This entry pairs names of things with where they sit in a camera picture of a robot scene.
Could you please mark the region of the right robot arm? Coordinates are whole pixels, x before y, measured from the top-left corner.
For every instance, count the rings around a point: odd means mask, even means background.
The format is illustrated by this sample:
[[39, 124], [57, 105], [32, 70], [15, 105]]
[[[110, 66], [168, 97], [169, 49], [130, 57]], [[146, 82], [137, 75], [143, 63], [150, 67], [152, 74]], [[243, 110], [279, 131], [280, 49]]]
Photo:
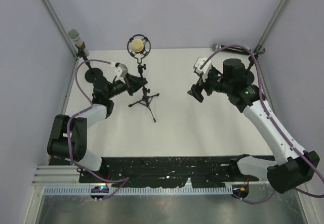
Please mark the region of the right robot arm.
[[199, 102], [204, 100], [202, 92], [209, 96], [213, 92], [226, 94], [234, 105], [258, 130], [270, 148], [274, 160], [264, 160], [249, 154], [242, 154], [230, 160], [229, 175], [239, 181], [246, 175], [269, 181], [278, 193], [285, 193], [308, 182], [319, 164], [315, 151], [308, 152], [297, 142], [291, 146], [287, 139], [291, 135], [271, 112], [265, 96], [259, 91], [254, 75], [240, 59], [223, 61], [223, 72], [219, 72], [206, 58], [195, 62], [194, 73], [199, 76], [188, 94]]

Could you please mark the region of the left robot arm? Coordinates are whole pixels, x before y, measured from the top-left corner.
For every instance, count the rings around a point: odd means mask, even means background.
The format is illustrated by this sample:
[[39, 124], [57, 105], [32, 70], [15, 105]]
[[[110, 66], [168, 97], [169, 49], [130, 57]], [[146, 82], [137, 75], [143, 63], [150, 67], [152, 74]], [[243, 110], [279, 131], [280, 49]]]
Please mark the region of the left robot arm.
[[113, 97], [124, 92], [131, 96], [146, 85], [147, 80], [126, 74], [123, 79], [109, 82], [98, 72], [86, 76], [86, 80], [93, 84], [92, 105], [72, 116], [61, 114], [54, 118], [47, 153], [90, 170], [91, 177], [101, 183], [108, 178], [108, 170], [102, 166], [102, 157], [88, 149], [88, 128], [112, 114]]

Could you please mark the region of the black tripod stand with shockmount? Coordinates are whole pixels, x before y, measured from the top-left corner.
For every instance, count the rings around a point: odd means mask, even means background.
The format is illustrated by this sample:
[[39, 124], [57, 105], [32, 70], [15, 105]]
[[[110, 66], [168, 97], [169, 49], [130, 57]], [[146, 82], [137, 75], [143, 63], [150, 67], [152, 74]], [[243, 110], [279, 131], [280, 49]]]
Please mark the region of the black tripod stand with shockmount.
[[[131, 49], [131, 41], [133, 39], [135, 39], [135, 38], [141, 39], [144, 42], [145, 47], [144, 47], [144, 50], [142, 51], [142, 53], [135, 53]], [[128, 51], [128, 53], [130, 54], [131, 57], [133, 57], [134, 59], [137, 60], [138, 73], [140, 74], [140, 77], [144, 77], [143, 72], [144, 72], [144, 70], [146, 70], [146, 64], [144, 64], [142, 62], [142, 60], [145, 57], [147, 57], [149, 55], [150, 51], [151, 51], [151, 42], [150, 42], [150, 40], [148, 39], [148, 37], [146, 37], [143, 34], [135, 34], [128, 40], [127, 51]], [[136, 101], [136, 102], [134, 102], [132, 104], [129, 104], [128, 106], [133, 107], [134, 105], [137, 105], [137, 104], [145, 106], [150, 111], [154, 123], [156, 123], [156, 118], [153, 115], [153, 112], [152, 112], [151, 107], [150, 107], [150, 103], [151, 103], [151, 101], [152, 101], [152, 99], [154, 97], [158, 97], [160, 94], [157, 93], [155, 95], [149, 96], [148, 94], [150, 93], [150, 89], [146, 88], [145, 86], [142, 87], [142, 93], [143, 93], [142, 99], [140, 99], [140, 100], [138, 100], [138, 101]]]

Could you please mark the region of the cream condenser microphone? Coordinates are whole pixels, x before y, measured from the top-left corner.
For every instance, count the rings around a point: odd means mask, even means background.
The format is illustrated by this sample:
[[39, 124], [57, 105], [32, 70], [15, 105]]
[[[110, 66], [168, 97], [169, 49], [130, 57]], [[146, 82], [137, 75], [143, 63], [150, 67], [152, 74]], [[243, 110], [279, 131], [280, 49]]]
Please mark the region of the cream condenser microphone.
[[142, 53], [144, 47], [144, 42], [141, 39], [135, 38], [131, 41], [131, 49], [135, 53]]

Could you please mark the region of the black round-base mic stand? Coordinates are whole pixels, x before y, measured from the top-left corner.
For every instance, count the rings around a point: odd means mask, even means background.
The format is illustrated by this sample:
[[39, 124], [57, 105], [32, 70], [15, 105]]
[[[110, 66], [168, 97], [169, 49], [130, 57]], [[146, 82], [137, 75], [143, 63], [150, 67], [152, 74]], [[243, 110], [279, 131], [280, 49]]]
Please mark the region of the black round-base mic stand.
[[[264, 54], [265, 52], [266, 52], [266, 49], [264, 47], [262, 47], [261, 45], [258, 45], [253, 51], [255, 59], [257, 60], [258, 57], [260, 55]], [[251, 72], [251, 68], [254, 66], [255, 63], [252, 59], [252, 56], [249, 56], [248, 60], [249, 60], [249, 65], [246, 69], [246, 76], [247, 76], [247, 85], [250, 85], [254, 82], [254, 79], [255, 79], [253, 73]]]

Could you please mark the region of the black silver handheld microphone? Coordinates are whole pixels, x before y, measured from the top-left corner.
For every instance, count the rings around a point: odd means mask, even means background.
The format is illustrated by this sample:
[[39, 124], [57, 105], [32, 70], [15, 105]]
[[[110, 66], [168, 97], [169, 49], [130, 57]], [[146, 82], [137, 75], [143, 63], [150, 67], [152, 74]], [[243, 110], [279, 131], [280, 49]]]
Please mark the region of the black silver handheld microphone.
[[221, 48], [225, 48], [223, 51], [224, 52], [229, 52], [229, 53], [234, 53], [234, 54], [240, 54], [240, 55], [248, 55], [249, 53], [237, 46], [233, 46], [233, 47], [228, 47], [219, 43], [214, 43], [211, 47], [211, 50], [213, 52], [220, 50]]

